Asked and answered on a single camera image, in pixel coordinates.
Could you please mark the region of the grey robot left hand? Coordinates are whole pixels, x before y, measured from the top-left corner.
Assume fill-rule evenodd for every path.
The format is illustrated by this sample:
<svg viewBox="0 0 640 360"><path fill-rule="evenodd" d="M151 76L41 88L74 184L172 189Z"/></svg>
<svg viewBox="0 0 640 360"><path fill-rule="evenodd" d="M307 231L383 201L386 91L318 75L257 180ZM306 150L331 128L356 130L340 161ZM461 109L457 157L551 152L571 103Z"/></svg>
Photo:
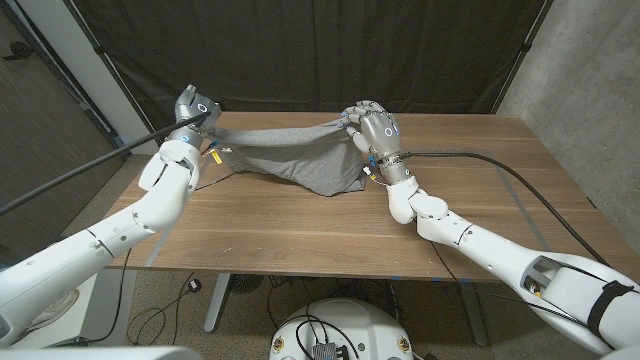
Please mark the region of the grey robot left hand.
<svg viewBox="0 0 640 360"><path fill-rule="evenodd" d="M178 96L174 105L177 123L189 121L170 133L168 140L180 140L195 148L199 148L205 135L211 131L220 114L220 104L197 92L197 88L189 84Z"/></svg>

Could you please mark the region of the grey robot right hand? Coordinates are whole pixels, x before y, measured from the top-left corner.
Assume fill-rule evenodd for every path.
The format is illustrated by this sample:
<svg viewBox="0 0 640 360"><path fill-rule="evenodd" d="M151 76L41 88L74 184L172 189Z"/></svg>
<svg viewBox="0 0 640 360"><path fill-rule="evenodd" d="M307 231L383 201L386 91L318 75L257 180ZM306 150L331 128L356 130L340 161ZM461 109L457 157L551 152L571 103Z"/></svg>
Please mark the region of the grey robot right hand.
<svg viewBox="0 0 640 360"><path fill-rule="evenodd" d="M394 115L371 100L358 101L342 112L342 126L363 153L373 155L389 185L415 180L401 158L400 129Z"/></svg>

